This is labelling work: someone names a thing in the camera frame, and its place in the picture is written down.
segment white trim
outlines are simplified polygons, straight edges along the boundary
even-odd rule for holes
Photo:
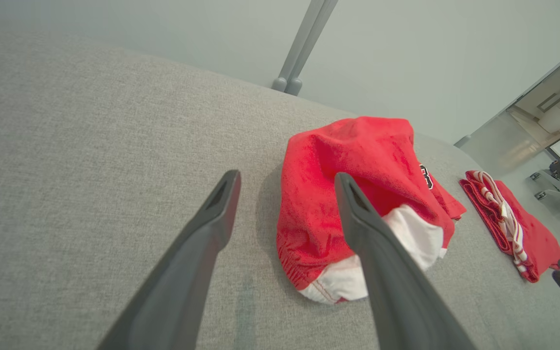
[[[446,249],[442,248],[442,228],[426,222],[410,206],[403,204],[382,219],[423,271],[446,253]],[[299,292],[308,299],[324,304],[337,303],[341,298],[356,300],[367,297],[367,283],[360,258],[352,255],[329,264],[316,280]]]
[[[522,228],[518,219],[516,219],[513,214],[511,206],[505,201],[502,193],[498,190],[498,186],[496,186],[496,182],[488,173],[485,173],[485,171],[474,171],[472,176],[476,181],[481,182],[485,186],[481,189],[481,195],[488,201],[495,202],[500,206],[500,214],[503,217],[503,221],[499,222],[498,226],[500,227],[500,231],[507,238],[507,241],[512,243],[511,253],[513,254],[513,263],[518,265],[525,262],[528,259],[528,255],[523,247],[524,228]],[[518,270],[524,272],[526,268],[524,268],[523,271],[520,266],[518,266]]]
[[[334,304],[341,298],[357,300],[368,296],[362,264],[358,255],[329,264],[324,272],[304,290],[305,297],[324,304]]]

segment gray fabric surface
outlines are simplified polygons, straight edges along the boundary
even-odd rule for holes
[[[368,301],[300,296],[275,248],[289,137],[350,113],[73,37],[0,33],[0,349],[96,346],[227,169],[242,171],[200,349],[373,349]],[[526,283],[457,184],[478,168],[417,135],[469,209],[427,273],[481,349],[560,347],[560,291]]]

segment folded red garment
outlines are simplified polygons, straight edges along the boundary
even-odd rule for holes
[[[558,270],[560,246],[552,233],[502,181],[484,171],[467,171],[459,184],[487,225],[498,248],[513,257],[520,275],[535,283],[548,268]]]
[[[299,133],[282,166],[278,257],[295,288],[320,303],[367,296],[362,263],[343,235],[334,176],[355,179],[425,270],[442,257],[466,211],[414,154],[407,120],[360,117]]]

